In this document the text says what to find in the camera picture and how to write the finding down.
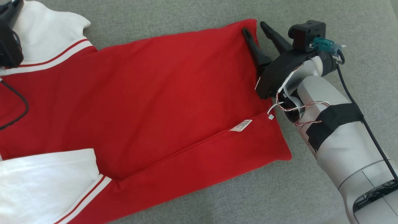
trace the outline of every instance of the black strap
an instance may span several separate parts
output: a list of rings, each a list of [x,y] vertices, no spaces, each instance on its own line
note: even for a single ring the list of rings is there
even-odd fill
[[[322,143],[328,138],[339,126],[355,121],[361,121],[363,114],[357,104],[338,104],[331,105],[323,110],[316,121],[306,131],[308,135],[308,143],[317,152]]]

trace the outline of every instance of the teal connector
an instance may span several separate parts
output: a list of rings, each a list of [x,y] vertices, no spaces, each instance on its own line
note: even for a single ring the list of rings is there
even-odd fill
[[[316,37],[312,42],[312,48],[319,51],[326,51],[334,56],[338,57],[337,50],[342,51],[343,47],[341,45],[335,44],[333,41]]]

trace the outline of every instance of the gray couch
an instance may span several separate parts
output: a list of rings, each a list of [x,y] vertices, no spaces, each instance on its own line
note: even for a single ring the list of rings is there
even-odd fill
[[[346,44],[348,88],[384,150],[398,157],[398,22],[389,0],[41,0],[92,23],[85,35],[98,48],[143,38],[264,20],[279,33],[309,19],[327,24],[326,37]],[[263,50],[278,56],[258,33]],[[336,73],[328,79],[342,91]],[[341,196],[303,140],[281,114],[293,155],[145,211],[122,223],[318,224],[344,212]]]

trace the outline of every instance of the garment label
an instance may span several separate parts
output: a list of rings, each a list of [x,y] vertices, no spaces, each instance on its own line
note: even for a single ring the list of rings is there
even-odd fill
[[[252,122],[253,120],[244,120],[242,121],[240,124],[236,125],[233,129],[229,130],[230,132],[241,132],[243,131],[243,129],[245,129],[250,122]]]

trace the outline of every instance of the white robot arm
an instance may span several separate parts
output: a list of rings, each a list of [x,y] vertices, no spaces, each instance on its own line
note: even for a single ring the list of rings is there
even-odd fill
[[[383,153],[349,94],[339,67],[345,62],[342,48],[324,39],[325,23],[292,26],[293,46],[265,22],[260,26],[281,56],[272,62],[243,30],[258,66],[259,96],[275,97],[276,106],[297,126],[341,193],[352,224],[398,223],[398,164]],[[322,78],[336,69],[350,99]]]

